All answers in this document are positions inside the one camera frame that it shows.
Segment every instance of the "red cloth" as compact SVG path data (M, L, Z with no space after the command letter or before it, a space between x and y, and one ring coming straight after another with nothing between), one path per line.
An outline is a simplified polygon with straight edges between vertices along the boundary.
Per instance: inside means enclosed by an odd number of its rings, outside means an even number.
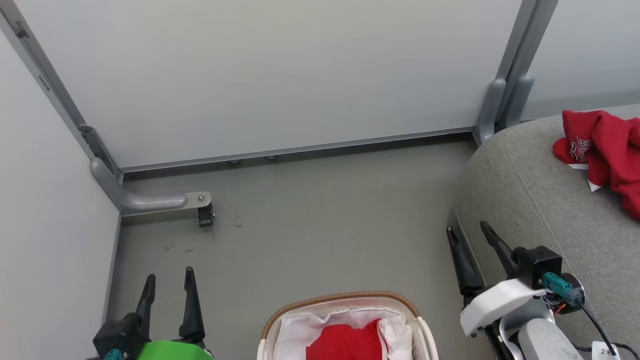
M374 320L364 329L331 325L307 347L307 360L386 360L382 359L382 337Z
M589 181L622 195L622 207L640 220L640 119L623 120L606 111L562 112L565 137L556 157L567 164L589 163Z

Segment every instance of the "label sticker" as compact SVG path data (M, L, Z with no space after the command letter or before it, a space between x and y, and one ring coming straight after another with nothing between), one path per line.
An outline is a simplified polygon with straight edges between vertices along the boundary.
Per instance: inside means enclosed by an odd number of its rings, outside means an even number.
M591 359L592 360L620 360L620 354L618 353L618 348L615 345L611 345L613 349L616 351L616 355L611 353L607 344L604 341L594 341L591 344Z

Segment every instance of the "gray metal frame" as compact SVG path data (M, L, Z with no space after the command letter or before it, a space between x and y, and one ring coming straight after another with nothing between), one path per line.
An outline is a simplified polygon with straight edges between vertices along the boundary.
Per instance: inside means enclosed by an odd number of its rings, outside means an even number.
M211 203L208 192L169 195L138 195L125 190L100 158L91 160L91 173L123 217L204 208Z
M0 0L0 13L4 17L3 20L6 21L11 29L14 37L10 35L9 31L5 31L5 35L7 38L10 38L12 46L18 51L22 61L24 61L29 71L31 71L40 83L43 91L47 94L49 100L51 100L63 120L65 120L67 127L74 134L80 146L87 152L85 145L88 145L89 153L87 155L89 158L93 158L94 156L102 158L107 163L113 175L117 177L119 175L119 169L113 162L113 158L102 145L95 130L84 121L80 110L78 110L71 95L67 92L65 85L62 83L53 65L51 65L42 46L40 46L38 40L33 36L31 28L20 13L18 6L13 0ZM84 133L86 135L78 137L78 133Z
M325 145L313 145L276 151L262 151L232 156L217 156L193 160L172 161L149 165L118 168L109 152L100 141L96 130L86 124L62 80L48 60L44 50L33 36L24 17L13 0L0 0L0 12L4 15L15 35L14 47L27 63L34 77L41 82L43 91L74 133L89 158L102 159L107 168L118 177L121 173L174 168L245 158L277 156L294 152L315 151L336 147L348 147L368 143L390 142L473 130L477 143L484 143L496 130L519 123L524 104L533 85L533 75L527 74L547 24L556 8L557 0L522 0L513 24L511 35L504 50L495 79L488 85L475 127L445 129L425 133L386 136L383 138L355 140Z
M520 123L522 110L533 86L534 76L528 74L533 57L547 30L558 0L523 0L507 44L496 80L490 85L478 115L474 137L485 143L498 130ZM505 74L504 63L509 61Z
M160 211L204 208L211 204L208 192L171 195L137 195L122 188L123 174L115 165L97 132L87 125L58 77L31 29L12 0L0 0L0 29L16 50L40 88L51 101L84 153L91 171L122 216Z

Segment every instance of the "white partition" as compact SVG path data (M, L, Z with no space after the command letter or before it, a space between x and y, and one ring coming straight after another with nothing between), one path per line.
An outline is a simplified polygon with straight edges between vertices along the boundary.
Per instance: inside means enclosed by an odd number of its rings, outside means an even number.
M16 0L116 164L470 129L519 0Z
M559 0L522 120L640 102L640 1Z
M1 31L0 109L0 359L93 357L119 214Z

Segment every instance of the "orange wire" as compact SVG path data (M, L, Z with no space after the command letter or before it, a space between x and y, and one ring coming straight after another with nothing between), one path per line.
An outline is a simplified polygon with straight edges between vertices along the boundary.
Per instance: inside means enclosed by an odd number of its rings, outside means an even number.
M566 303L562 304L558 310L556 310L556 314L560 313L560 311L562 311L562 309L564 309L564 307L566 306Z

